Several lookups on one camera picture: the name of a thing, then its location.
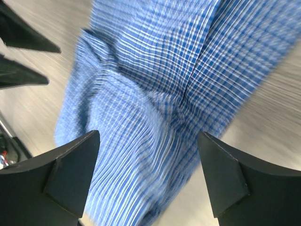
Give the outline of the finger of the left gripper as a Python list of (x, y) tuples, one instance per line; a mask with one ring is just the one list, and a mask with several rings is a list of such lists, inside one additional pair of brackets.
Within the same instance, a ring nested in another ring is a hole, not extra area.
[(0, 2), (0, 38), (13, 48), (61, 53), (55, 43), (33, 29), (4, 1)]
[(19, 62), (0, 56), (0, 89), (26, 85), (48, 85), (49, 80), (41, 73)]

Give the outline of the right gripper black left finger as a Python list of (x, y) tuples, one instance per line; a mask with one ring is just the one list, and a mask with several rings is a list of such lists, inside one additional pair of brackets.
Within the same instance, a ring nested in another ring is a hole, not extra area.
[(92, 130), (0, 171), (2, 226), (78, 226), (99, 152)]

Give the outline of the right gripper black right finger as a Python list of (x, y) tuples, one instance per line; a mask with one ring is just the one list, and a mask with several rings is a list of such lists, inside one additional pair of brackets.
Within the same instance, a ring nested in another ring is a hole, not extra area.
[(199, 156), (213, 216), (221, 226), (299, 226), (301, 172), (236, 149), (207, 132)]

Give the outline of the blue checked long sleeve shirt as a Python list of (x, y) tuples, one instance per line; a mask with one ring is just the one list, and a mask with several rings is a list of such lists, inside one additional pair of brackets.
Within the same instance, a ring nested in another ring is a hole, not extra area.
[(149, 226), (301, 33), (298, 0), (95, 0), (55, 129), (98, 130), (85, 211), (96, 226)]

